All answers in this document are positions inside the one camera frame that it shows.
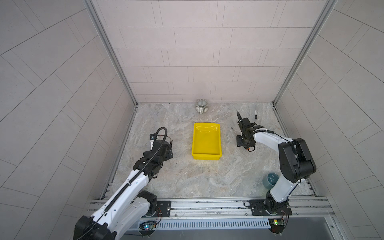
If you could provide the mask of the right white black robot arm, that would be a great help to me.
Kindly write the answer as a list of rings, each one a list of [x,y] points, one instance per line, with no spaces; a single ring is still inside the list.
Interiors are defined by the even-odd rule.
[[[248,118],[242,118],[237,112],[238,126],[241,134],[237,135],[237,146],[252,152],[256,143],[261,143],[279,154],[281,176],[274,187],[266,194],[265,212],[269,215],[288,215],[289,196],[302,180],[316,172],[317,167],[308,145],[304,139],[285,138],[272,130]]]

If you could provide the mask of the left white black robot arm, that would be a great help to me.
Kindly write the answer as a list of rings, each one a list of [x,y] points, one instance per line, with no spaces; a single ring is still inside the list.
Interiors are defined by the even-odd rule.
[[[161,127],[152,135],[151,150],[136,161],[125,182],[91,217],[82,216],[74,229],[75,240],[119,240],[143,216],[153,216],[157,196],[145,191],[156,178],[163,163],[173,158],[172,142],[167,142],[168,130]]]

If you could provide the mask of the yellow plastic bin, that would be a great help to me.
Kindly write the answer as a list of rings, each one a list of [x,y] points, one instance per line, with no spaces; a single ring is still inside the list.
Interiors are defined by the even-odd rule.
[[[194,123],[191,154],[194,160],[218,161],[222,157],[220,124]]]

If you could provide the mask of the ribbed white ceramic cup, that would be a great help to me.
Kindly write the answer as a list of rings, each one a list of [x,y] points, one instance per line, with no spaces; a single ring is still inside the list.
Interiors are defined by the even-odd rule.
[[[202,115],[207,112],[208,110],[208,102],[204,99],[200,99],[196,102],[196,110],[197,112]]]

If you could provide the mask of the teal ceramic bowl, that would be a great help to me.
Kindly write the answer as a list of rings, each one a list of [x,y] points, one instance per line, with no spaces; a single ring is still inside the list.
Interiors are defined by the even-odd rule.
[[[268,173],[264,176],[262,183],[267,190],[271,190],[279,180],[279,176],[276,173]]]

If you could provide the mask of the left green circuit board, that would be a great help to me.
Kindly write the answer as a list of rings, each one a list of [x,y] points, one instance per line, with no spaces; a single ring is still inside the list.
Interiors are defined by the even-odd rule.
[[[143,223],[140,223],[139,230],[140,231],[154,231],[157,227],[156,221],[146,221]]]

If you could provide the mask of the right circuit board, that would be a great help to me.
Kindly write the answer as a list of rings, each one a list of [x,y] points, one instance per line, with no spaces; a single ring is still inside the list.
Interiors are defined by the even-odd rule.
[[[274,234],[281,234],[286,227],[285,221],[282,219],[269,219],[269,224],[271,226],[269,231]]]

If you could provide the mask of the aluminium mounting rail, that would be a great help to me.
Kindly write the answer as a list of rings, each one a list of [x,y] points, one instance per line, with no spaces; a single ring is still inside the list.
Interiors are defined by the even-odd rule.
[[[334,217],[336,214],[326,197],[293,196],[289,206],[278,210],[276,215],[270,215],[265,210],[265,200],[261,197],[234,198],[191,198],[191,199],[157,199],[149,202],[138,198],[127,207],[137,209],[149,207],[151,217],[159,217],[156,212],[160,209],[162,220],[186,219],[250,219],[250,218],[321,218]]]

